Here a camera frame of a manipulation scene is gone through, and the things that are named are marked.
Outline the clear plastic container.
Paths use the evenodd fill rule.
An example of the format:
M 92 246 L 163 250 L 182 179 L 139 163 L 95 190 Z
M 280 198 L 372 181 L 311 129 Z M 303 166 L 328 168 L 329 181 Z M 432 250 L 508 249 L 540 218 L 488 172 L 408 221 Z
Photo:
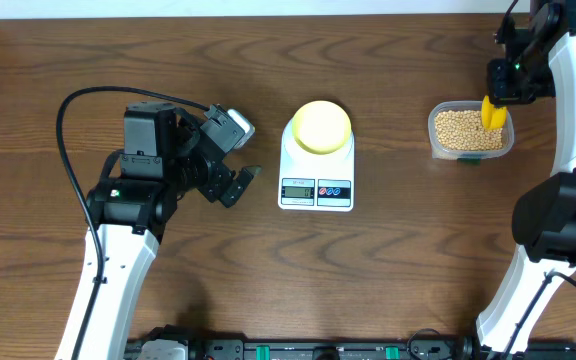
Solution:
M 514 145 L 510 115 L 502 128 L 482 125 L 481 101 L 438 104 L 428 116 L 432 157 L 443 160 L 484 160 L 504 156 Z

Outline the white digital kitchen scale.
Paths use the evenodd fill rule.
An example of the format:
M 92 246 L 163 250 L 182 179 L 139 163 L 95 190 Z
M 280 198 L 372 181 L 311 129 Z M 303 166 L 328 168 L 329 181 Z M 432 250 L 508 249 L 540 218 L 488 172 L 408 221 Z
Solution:
M 335 152 L 313 154 L 298 145 L 290 120 L 281 139 L 277 204 L 283 210 L 350 212 L 354 167 L 354 134 Z

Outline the soybeans in container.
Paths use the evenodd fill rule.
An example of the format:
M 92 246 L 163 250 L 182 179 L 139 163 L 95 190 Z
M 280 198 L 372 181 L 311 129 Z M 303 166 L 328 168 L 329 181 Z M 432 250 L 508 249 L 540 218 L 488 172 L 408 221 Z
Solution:
M 484 129 L 480 111 L 443 111 L 435 116 L 434 121 L 438 141 L 444 148 L 491 151 L 503 147 L 502 130 Z

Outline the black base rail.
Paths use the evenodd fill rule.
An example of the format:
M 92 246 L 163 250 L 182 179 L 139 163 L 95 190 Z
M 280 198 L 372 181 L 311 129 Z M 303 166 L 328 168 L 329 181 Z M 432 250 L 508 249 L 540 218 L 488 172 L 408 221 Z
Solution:
M 419 331 L 408 339 L 271 340 L 249 339 L 238 333 L 193 331 L 172 325 L 157 327 L 130 340 L 123 357 L 129 360 L 467 360 L 500 359 L 471 337 Z

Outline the yellow measuring scoop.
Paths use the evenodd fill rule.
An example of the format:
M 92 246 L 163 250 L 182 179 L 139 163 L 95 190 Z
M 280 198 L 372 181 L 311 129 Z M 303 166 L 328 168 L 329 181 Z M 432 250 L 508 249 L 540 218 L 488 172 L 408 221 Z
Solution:
M 481 105 L 482 126 L 486 130 L 501 129 L 507 120 L 507 108 L 497 107 L 490 102 L 488 96 L 485 96 Z

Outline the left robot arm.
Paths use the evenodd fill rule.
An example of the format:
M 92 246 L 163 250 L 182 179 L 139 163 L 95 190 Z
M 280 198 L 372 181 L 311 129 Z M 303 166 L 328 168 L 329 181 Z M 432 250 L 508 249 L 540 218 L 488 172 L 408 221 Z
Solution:
M 139 293 L 181 198 L 198 190 L 233 206 L 261 171 L 224 163 L 253 135 L 234 109 L 210 106 L 202 118 L 163 102 L 124 113 L 124 146 L 111 153 L 83 201 L 90 223 L 82 273 L 57 351 L 59 359 L 120 359 Z

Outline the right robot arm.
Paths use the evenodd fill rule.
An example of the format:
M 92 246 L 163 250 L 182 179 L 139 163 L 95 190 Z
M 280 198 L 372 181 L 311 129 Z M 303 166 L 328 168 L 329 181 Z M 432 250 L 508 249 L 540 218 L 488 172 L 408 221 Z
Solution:
M 503 57 L 487 65 L 495 107 L 556 100 L 556 150 L 550 177 L 523 196 L 512 214 L 512 262 L 493 300 L 477 317 L 461 359 L 560 359 L 565 347 L 529 346 L 533 327 L 576 271 L 576 0 L 534 1 L 527 27 L 506 14 L 495 34 Z

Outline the pale yellow bowl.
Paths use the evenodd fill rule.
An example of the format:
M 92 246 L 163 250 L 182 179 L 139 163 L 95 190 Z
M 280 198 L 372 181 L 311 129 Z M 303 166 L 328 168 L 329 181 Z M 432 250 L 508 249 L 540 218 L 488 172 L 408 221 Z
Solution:
M 350 139 L 349 115 L 339 105 L 324 100 L 300 107 L 292 118 L 292 133 L 305 151 L 327 155 L 341 149 Z

